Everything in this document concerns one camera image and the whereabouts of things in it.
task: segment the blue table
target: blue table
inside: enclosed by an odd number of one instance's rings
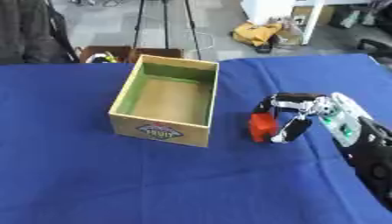
[[[0,66],[1,224],[392,223],[318,122],[290,144],[246,133],[278,91],[338,91],[392,127],[392,76],[366,55],[221,62],[208,149],[115,135],[129,71]]]

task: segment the box label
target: box label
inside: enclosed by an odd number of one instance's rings
[[[136,129],[142,131],[150,137],[154,137],[159,140],[167,140],[174,137],[182,137],[184,135],[176,131],[175,129],[165,127],[159,124],[147,124]]]

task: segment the yellow bag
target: yellow bag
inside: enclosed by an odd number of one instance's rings
[[[247,22],[234,29],[233,38],[248,45],[262,46],[280,30],[282,30],[280,23],[261,26]]]

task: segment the white cabinet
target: white cabinet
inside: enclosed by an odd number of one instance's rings
[[[270,18],[289,16],[295,2],[295,0],[243,0],[241,5],[250,22],[265,25]]]
[[[372,0],[242,0],[242,8],[248,20],[257,25],[265,25],[270,18],[290,16],[294,6],[314,6],[304,30],[303,45],[312,37],[317,20],[324,5],[328,4],[368,4]]]

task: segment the red block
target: red block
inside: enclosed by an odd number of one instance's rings
[[[266,142],[267,137],[277,134],[277,121],[270,113],[252,114],[249,121],[249,131],[253,141]]]

